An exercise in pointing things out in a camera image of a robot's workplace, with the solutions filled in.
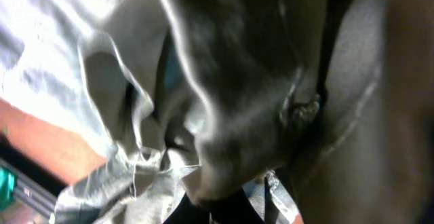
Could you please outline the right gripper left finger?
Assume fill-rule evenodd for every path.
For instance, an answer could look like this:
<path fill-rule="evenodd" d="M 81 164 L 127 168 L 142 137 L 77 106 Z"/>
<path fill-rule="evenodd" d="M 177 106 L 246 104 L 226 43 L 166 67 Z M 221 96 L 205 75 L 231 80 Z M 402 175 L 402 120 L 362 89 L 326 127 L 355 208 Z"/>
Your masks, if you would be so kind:
<path fill-rule="evenodd" d="M 187 194 L 184 194 L 179 205 L 163 224 L 209 224 L 210 213 L 196 207 L 191 203 Z"/>

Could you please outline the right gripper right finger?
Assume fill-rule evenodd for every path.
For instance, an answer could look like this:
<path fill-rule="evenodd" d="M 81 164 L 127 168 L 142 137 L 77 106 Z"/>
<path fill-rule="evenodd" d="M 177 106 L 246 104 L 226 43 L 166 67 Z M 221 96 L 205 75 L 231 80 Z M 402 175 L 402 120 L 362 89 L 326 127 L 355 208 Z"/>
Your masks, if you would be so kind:
<path fill-rule="evenodd" d="M 209 207 L 212 220 L 222 224 L 264 224 L 243 189 L 229 197 L 212 202 Z"/>

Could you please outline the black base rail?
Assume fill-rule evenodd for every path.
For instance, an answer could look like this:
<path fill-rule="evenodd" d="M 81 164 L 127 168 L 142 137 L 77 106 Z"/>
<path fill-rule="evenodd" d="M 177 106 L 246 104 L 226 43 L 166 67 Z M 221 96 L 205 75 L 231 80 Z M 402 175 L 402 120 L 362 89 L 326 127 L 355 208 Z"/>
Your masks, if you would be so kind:
<path fill-rule="evenodd" d="M 58 177 L 14 148 L 1 135 L 1 205 L 19 201 L 46 219 L 53 219 L 60 192 L 66 187 Z"/>

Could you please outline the khaki shorts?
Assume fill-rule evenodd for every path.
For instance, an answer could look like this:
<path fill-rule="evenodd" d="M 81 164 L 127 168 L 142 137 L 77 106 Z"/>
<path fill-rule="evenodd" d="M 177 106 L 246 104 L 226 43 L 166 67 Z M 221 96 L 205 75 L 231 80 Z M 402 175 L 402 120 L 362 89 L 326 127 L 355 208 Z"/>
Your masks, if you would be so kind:
<path fill-rule="evenodd" d="M 111 158 L 57 223 L 433 222 L 433 0 L 123 0 L 77 51 Z"/>

